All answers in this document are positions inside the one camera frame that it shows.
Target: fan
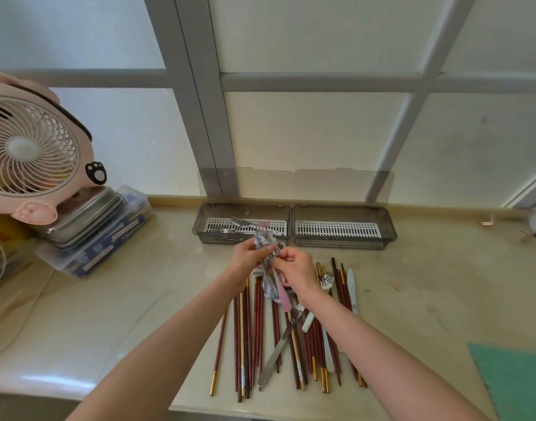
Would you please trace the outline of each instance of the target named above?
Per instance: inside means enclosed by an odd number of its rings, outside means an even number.
[[[59,203],[104,184],[91,140],[52,91],[0,73],[0,213],[48,225]]]

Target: cloth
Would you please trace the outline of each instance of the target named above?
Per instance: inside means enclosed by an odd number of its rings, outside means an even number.
[[[278,287],[276,285],[276,280],[274,279],[273,275],[270,273],[270,264],[274,257],[276,257],[280,251],[285,248],[285,244],[281,241],[278,241],[274,238],[273,234],[267,233],[257,233],[254,235],[254,244],[256,245],[256,249],[259,250],[261,248],[264,248],[265,246],[272,245],[274,243],[278,243],[278,246],[275,250],[272,251],[270,255],[268,255],[266,258],[262,260],[262,263],[260,266],[256,267],[252,273],[256,277],[264,276],[264,297],[267,299],[273,300],[278,304],[281,304],[281,299],[278,294]]]
[[[536,421],[536,352],[469,344],[500,421]]]

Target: teal towel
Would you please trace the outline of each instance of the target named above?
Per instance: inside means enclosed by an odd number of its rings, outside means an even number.
[[[536,352],[469,344],[500,421],[536,421]]]

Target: marble countertop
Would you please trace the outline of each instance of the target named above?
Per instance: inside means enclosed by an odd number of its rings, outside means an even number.
[[[192,235],[195,208],[156,212],[88,279],[55,272],[24,324],[19,315],[27,301],[5,314],[5,331],[14,333],[0,330],[0,392],[82,399],[222,271],[232,247],[203,245]],[[308,251],[327,266],[333,256],[353,263],[360,315],[494,417],[467,343],[536,349],[536,241],[523,242],[525,226],[516,221],[484,228],[478,219],[413,212],[392,218],[399,238],[384,251]],[[41,289],[49,272],[35,263],[15,288],[34,283]],[[3,294],[0,299],[12,292]],[[267,310],[265,360],[273,348],[270,316]],[[371,390],[356,385],[345,359],[342,387],[332,375],[330,395],[313,381],[306,392],[296,391],[285,349],[282,372],[237,403],[232,310],[227,325],[216,395],[208,394],[220,325],[172,409],[264,419],[388,419]]]

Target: forearm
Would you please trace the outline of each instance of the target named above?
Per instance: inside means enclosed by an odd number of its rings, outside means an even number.
[[[363,375],[391,419],[488,420],[430,368],[332,297],[314,292],[309,306]]]
[[[215,279],[120,361],[68,420],[162,419],[236,294],[234,282]]]

